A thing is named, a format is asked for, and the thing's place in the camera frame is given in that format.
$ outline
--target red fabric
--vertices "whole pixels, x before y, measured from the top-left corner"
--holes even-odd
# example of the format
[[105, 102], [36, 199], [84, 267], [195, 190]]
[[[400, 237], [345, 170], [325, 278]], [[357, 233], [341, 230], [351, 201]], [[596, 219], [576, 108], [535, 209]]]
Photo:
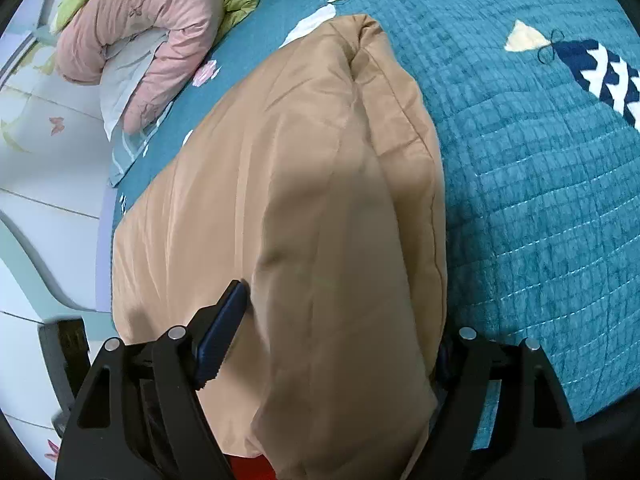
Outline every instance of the red fabric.
[[271, 464], [260, 455], [257, 458], [227, 456], [236, 480], [276, 480]]

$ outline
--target pink flower print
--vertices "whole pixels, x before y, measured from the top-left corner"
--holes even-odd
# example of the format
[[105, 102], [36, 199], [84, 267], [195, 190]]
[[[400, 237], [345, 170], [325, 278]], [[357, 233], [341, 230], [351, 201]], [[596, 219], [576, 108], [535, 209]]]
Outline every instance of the pink flower print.
[[56, 446], [52, 441], [50, 441], [49, 439], [47, 439], [47, 442], [49, 443], [49, 449], [52, 451], [51, 453], [45, 453], [44, 457], [48, 458], [49, 460], [51, 460], [52, 462], [57, 462], [58, 461], [58, 456], [60, 455], [60, 448], [58, 446]]
[[53, 124], [53, 129], [51, 131], [51, 136], [57, 135], [62, 130], [65, 129], [65, 118], [64, 117], [50, 117], [49, 122]]
[[195, 75], [193, 76], [193, 85], [198, 87], [204, 85], [209, 78], [216, 74], [216, 65], [218, 64], [217, 60], [212, 59], [211, 61], [207, 61], [203, 66], [201, 66]]

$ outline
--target teal bedspread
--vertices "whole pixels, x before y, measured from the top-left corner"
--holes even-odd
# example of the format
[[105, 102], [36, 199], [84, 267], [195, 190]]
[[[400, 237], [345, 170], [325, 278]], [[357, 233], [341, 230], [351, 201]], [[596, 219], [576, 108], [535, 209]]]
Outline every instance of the teal bedspread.
[[[126, 208], [225, 91], [325, 3], [262, 0], [231, 31], [210, 54], [218, 76], [184, 89], [121, 182]], [[640, 133], [630, 106], [638, 72], [628, 69], [622, 112], [609, 85], [622, 85], [622, 59], [640, 67], [640, 38], [617, 1], [344, 0], [337, 10], [382, 24], [436, 124], [455, 322], [505, 342], [540, 339], [577, 419], [638, 387]], [[566, 59], [546, 49], [543, 64], [536, 50], [505, 51], [515, 20], [548, 38], [556, 30], [589, 41], [577, 64], [566, 60], [570, 48]], [[585, 50], [598, 44], [609, 52], [604, 68]], [[582, 69], [605, 70], [599, 94]], [[117, 205], [116, 225], [120, 216]], [[490, 428], [484, 421], [480, 444]]]

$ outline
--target brown blanket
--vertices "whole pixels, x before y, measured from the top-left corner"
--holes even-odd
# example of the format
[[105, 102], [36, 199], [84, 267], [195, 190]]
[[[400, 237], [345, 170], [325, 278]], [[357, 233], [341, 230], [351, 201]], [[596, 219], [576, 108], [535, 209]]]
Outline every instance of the brown blanket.
[[113, 315], [157, 338], [244, 278], [245, 315], [199, 392], [223, 452], [279, 479], [397, 480], [435, 406], [444, 180], [415, 81], [369, 16], [272, 54], [120, 223]]

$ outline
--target silver screw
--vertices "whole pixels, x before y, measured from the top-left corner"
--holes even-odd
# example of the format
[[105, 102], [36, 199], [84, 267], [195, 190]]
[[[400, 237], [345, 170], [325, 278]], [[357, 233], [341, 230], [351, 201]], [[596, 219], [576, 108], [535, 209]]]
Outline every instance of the silver screw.
[[466, 339], [467, 341], [473, 341], [476, 338], [478, 333], [471, 327], [463, 326], [460, 330], [458, 330], [458, 334], [462, 339]]
[[111, 339], [108, 339], [107, 342], [104, 344], [104, 349], [107, 352], [113, 352], [119, 346], [120, 346], [120, 340], [117, 337], [112, 337]]
[[174, 326], [171, 330], [169, 330], [169, 338], [173, 340], [182, 339], [186, 333], [187, 329], [185, 329], [185, 327]]
[[534, 337], [527, 337], [524, 340], [524, 344], [527, 345], [527, 348], [529, 350], [538, 350], [540, 348], [540, 341], [538, 341], [536, 338]]

